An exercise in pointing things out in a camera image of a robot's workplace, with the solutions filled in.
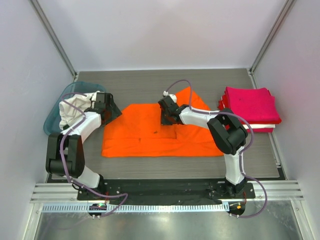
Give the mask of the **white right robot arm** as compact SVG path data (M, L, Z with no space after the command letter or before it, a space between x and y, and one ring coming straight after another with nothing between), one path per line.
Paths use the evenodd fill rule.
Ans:
M213 141L223 153L225 161L225 191L231 198L237 198L244 191L246 173L244 172L243 150L248 132L241 121L229 109L208 111L179 106L173 101L158 101L161 109L162 125L193 125L208 129Z

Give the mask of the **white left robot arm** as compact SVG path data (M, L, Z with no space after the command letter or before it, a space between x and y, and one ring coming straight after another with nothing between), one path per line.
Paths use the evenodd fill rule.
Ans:
M95 200L106 195L102 175L86 166L84 142L98 128L120 117L122 112L108 92L71 92L58 104L60 132L48 136L45 169L71 184L88 189Z

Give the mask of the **orange shirt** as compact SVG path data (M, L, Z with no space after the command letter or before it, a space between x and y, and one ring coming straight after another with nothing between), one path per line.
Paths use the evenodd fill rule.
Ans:
M162 125L158 103L132 103L104 127L101 155L117 157L220 157L208 129Z

